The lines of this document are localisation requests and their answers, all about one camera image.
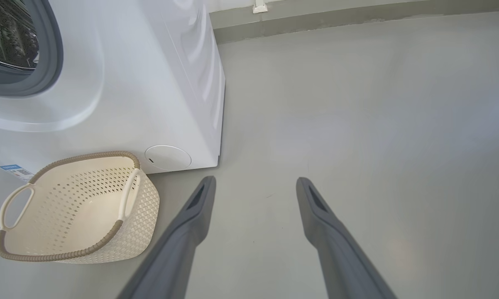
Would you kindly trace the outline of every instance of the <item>white washing machine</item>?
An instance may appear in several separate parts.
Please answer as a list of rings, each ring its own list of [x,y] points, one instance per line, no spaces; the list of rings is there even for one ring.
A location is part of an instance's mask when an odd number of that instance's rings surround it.
[[[217,166],[225,76],[203,0],[24,4],[0,0],[0,42],[22,49],[0,49],[0,167],[116,150],[147,174]]]

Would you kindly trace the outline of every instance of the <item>empty basket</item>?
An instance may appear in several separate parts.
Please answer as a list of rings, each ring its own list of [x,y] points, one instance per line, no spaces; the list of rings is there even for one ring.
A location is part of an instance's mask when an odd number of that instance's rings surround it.
[[[5,210],[32,194],[13,227]],[[105,263],[141,254],[152,238],[159,195],[137,157],[106,152],[57,161],[0,209],[0,256],[16,261]]]

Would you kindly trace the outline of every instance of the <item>sticker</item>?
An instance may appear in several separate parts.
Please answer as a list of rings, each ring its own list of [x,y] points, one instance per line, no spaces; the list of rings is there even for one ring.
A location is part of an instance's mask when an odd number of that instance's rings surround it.
[[[10,174],[13,174],[14,176],[20,178],[21,180],[24,181],[30,181],[30,179],[34,176],[31,172],[28,170],[20,167],[19,165],[5,165],[5,166],[0,166],[2,169],[5,171],[9,172]]]

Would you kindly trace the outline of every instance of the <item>gray floor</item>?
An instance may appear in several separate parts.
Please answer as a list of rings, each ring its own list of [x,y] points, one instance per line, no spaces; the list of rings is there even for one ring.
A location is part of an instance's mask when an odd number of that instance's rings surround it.
[[[310,178],[399,298],[499,298],[499,13],[328,28],[220,46],[221,164],[151,176],[156,240],[218,181],[188,299],[326,297],[295,181]],[[0,170],[0,204],[20,185]],[[0,298],[112,299],[144,255],[0,258]]]

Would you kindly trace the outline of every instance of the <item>brown braided rim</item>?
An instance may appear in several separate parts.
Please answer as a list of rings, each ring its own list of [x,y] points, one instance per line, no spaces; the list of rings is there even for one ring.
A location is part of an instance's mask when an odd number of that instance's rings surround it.
[[[95,153],[95,154],[88,154],[88,155],[81,155],[81,156],[76,156],[76,157],[71,157],[67,159],[62,159],[59,161],[56,161],[52,164],[47,165],[43,169],[39,170],[37,174],[30,180],[30,184],[35,184],[35,182],[43,176],[46,172],[51,170],[52,168],[58,167],[60,165],[64,164],[69,164],[73,162],[78,162],[78,161],[84,161],[87,159],[98,159],[98,158],[105,158],[105,157],[128,157],[133,160],[134,167],[135,168],[141,168],[141,163],[139,163],[139,159],[137,157],[130,153],[130,152],[123,152],[123,151],[114,151],[114,152],[103,152],[103,153]],[[60,254],[49,254],[49,255],[22,255],[22,254],[12,254],[9,253],[8,250],[6,250],[5,247],[5,238],[6,238],[6,231],[5,230],[0,230],[0,256],[9,259],[9,260],[14,260],[14,261],[23,261],[23,262],[51,262],[51,261],[61,261],[61,260],[67,260],[67,259],[73,259],[75,257],[84,257],[86,255],[89,255],[97,250],[100,250],[100,248],[104,247],[119,231],[120,227],[122,226],[122,220],[117,220],[115,222],[115,225],[111,228],[111,230],[105,235],[105,237],[102,238],[102,240],[98,241],[98,243],[94,244],[93,246],[90,246],[89,248],[85,248],[84,250],[77,250],[73,252],[67,252],[67,253],[60,253]]]

